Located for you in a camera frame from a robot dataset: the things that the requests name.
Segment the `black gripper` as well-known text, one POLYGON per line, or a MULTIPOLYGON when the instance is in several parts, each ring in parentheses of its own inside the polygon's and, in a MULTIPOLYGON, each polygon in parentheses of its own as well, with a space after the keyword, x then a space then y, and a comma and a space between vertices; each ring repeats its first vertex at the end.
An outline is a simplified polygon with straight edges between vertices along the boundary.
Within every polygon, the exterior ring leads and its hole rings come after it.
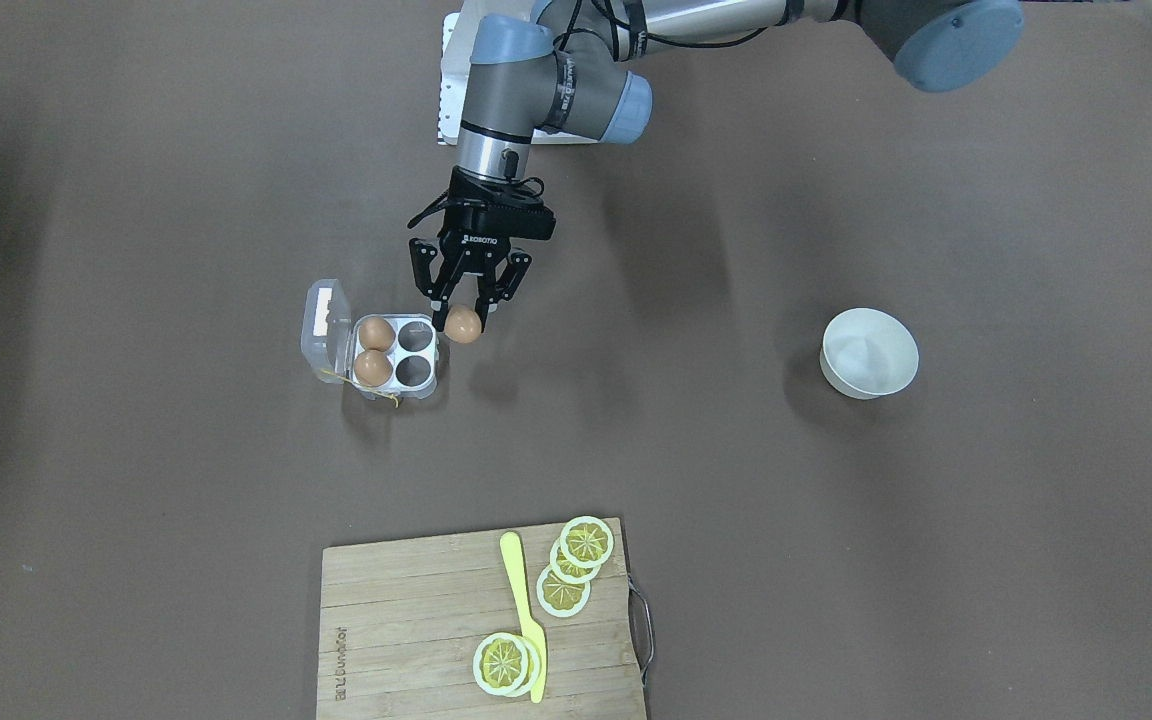
POLYGON ((488 316, 516 295, 532 264, 529 253, 511 249, 511 241, 547 242, 556 228, 544 192, 538 177, 494 181, 460 167, 452 170, 448 190, 433 205, 444 211, 438 245, 420 238, 408 242, 414 282, 431 306, 444 306, 462 275, 475 275, 473 311, 486 329, 488 316))

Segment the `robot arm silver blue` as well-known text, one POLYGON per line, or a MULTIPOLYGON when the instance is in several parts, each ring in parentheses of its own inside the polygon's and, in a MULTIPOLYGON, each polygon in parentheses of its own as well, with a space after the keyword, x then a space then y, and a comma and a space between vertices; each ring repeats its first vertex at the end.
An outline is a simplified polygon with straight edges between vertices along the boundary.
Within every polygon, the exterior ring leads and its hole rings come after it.
POLYGON ((548 241, 556 217, 526 177, 535 136, 632 143, 652 118, 649 82, 627 65, 668 50, 727 50, 799 20, 847 22, 900 77, 929 94, 964 88, 1018 44, 1018 1, 470 1, 445 47, 460 105, 458 156, 447 190, 412 223, 442 218, 435 241, 412 240, 417 290, 435 331, 480 334, 516 295, 531 259, 515 240, 548 241))

